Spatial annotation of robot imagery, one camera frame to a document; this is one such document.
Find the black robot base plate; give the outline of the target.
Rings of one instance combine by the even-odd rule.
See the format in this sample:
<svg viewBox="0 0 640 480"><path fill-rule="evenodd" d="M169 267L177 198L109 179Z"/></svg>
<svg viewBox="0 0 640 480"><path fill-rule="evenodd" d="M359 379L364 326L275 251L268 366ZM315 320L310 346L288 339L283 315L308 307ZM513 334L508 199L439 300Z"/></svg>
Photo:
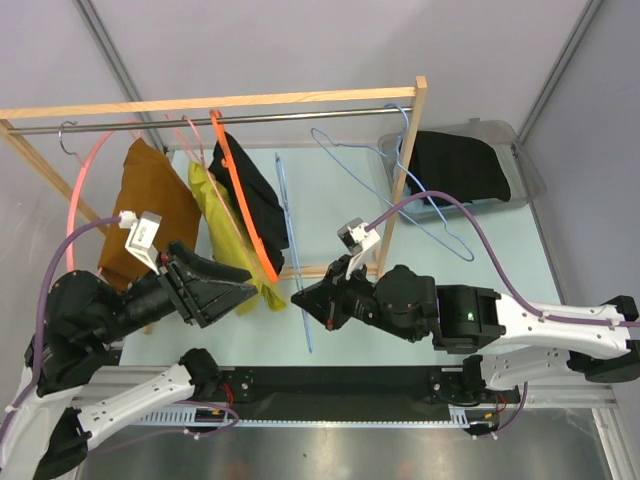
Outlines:
<svg viewBox="0 0 640 480"><path fill-rule="evenodd" d="M475 407L488 395L462 370L437 366L235 367L220 372L206 397L237 405L304 406L338 401L381 407L394 400Z"/></svg>

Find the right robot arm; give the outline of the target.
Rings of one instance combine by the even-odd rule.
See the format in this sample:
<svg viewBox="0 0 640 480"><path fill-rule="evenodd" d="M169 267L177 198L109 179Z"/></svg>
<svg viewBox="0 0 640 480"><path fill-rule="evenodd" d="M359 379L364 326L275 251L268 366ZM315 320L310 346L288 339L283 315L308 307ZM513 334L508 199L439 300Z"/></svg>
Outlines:
<svg viewBox="0 0 640 480"><path fill-rule="evenodd" d="M348 255L291 301L328 331L348 320L411 343L430 338L437 351L464 356L457 392L484 401L547 376L580 374L591 383L639 377L635 302L618 296L596 307L519 301L484 287L438 285L398 264L372 282Z"/></svg>

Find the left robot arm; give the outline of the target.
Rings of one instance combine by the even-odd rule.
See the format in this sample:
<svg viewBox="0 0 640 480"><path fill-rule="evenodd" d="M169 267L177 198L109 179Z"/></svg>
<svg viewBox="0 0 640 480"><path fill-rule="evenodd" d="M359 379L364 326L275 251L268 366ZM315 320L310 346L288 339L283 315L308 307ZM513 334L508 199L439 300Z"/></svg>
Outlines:
<svg viewBox="0 0 640 480"><path fill-rule="evenodd" d="M91 272L67 273L45 292L44 325L25 352L21 392L1 426L4 479L54 479L109 436L182 401L206 402L222 373L193 348L154 379L91 406L74 398L112 356L108 350L172 313L205 328L255 296L248 271L196 255L174 241L152 267L118 291Z"/></svg>

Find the light blue wire hanger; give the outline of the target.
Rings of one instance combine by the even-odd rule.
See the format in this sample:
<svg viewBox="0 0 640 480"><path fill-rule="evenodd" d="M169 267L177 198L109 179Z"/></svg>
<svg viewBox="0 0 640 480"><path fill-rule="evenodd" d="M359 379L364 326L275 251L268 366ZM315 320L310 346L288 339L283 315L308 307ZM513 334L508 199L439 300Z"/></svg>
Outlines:
<svg viewBox="0 0 640 480"><path fill-rule="evenodd" d="M397 178L396 171L405 173L410 180L416 180L417 177L409 172L408 167L403 167L400 164L400 149L402 142L407 138L409 133L409 115L404 107L399 104L391 102L384 105L385 109L391 109L394 113L398 113L402 119L401 130L394 137L393 148L390 152L387 152L377 145L366 143L349 143L344 141L335 140L327 132L323 131L319 127L312 127L310 129L310 135L312 140L320 147L329 157L334 160L340 168L342 168L351 178L353 178L359 185L372 193L383 205L392 207L399 203L399 200L392 200L392 188L389 180ZM348 167L337 155L338 149L348 150L362 150L367 151L367 159L375 160L374 167L371 167L372 172L376 172L379 179L373 182L367 182L363 180L358 174L356 174L350 167ZM441 227L444 233L452 240L454 240L459 248L454 247L450 242L439 238L436 234L430 232L426 227L422 226L417 220L413 219L402 209L398 211L398 214L402 220L407 220L409 224L416 227L419 232L425 234L431 240L434 240L439 246L446 249L448 252L455 255L463 262L471 263L475 260L476 256L469 245L456 233L452 232L449 228L449 221L443 210L435 204L432 197L428 197L428 204L435 210L436 217L441 223Z"/></svg>

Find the light blue trousers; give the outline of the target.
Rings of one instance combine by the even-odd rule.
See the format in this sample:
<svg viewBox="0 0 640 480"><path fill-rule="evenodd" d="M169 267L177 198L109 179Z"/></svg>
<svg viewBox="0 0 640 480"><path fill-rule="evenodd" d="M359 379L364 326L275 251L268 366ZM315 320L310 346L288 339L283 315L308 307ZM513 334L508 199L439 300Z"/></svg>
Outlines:
<svg viewBox="0 0 640 480"><path fill-rule="evenodd" d="M400 172L400 169L397 166L394 166L392 168L393 182L395 182L397 180L399 172ZM409 180L411 180L411 178L409 177L409 175L407 175L406 183L405 183L405 185L403 187L402 199L408 198L412 194L411 188L409 186ZM465 206L470 206L472 204L472 202L465 202L464 204L465 204ZM453 206L451 206L451 205L441 205L438 208L444 214L445 210L450 210L450 209L453 208ZM412 201L410 203L407 203L403 207L403 211L408 213L410 216L425 216L427 214L436 214L436 216L437 216L437 212L434 209L433 205L431 205L430 201L428 199L426 199L426 198L414 200L414 201Z"/></svg>

